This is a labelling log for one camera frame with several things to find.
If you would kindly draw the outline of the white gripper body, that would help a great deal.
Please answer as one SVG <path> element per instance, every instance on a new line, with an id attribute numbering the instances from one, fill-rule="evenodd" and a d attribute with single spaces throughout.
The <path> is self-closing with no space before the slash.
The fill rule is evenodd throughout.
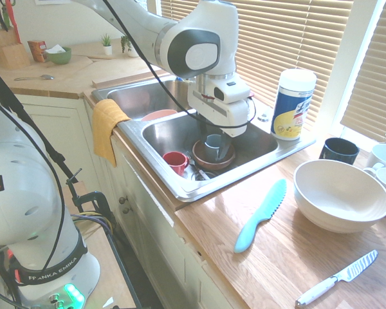
<path id="1" fill-rule="evenodd" d="M 243 134 L 247 129 L 248 104 L 245 100 L 225 104 L 218 98 L 205 99 L 194 86 L 189 86 L 187 102 L 191 108 L 211 123 L 219 126 L 232 138 Z"/>

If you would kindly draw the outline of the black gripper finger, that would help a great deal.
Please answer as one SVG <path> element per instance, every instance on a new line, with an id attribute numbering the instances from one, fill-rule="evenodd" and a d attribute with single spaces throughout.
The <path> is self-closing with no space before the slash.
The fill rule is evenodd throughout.
<path id="1" fill-rule="evenodd" d="M 231 142 L 232 142 L 232 137 L 226 134 L 225 132 L 222 132 L 221 143 L 219 146 L 219 160 L 222 160 L 226 156 Z"/>
<path id="2" fill-rule="evenodd" d="M 208 125 L 208 120 L 198 113 L 198 129 L 200 137 L 207 137 L 213 133 L 212 126 Z"/>

